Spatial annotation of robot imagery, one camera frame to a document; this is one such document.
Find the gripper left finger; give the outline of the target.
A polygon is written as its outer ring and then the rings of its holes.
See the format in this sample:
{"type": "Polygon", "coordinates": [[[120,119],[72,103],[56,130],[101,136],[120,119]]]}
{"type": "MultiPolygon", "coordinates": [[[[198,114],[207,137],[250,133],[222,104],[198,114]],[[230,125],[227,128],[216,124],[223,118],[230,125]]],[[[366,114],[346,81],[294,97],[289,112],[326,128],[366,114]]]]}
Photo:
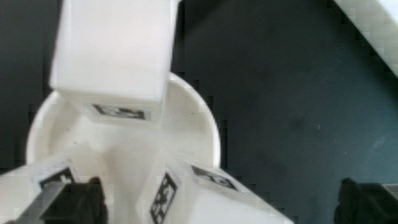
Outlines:
{"type": "Polygon", "coordinates": [[[51,182],[10,224],[108,224],[101,180],[51,182]]]}

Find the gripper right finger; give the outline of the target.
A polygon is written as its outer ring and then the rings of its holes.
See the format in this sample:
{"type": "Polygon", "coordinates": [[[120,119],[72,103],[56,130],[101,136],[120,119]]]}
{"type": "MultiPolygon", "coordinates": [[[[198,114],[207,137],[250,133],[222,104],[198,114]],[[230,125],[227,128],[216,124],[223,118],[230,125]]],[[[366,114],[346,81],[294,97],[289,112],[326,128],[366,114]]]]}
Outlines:
{"type": "Polygon", "coordinates": [[[334,224],[398,224],[398,183],[341,180],[334,224]]]}

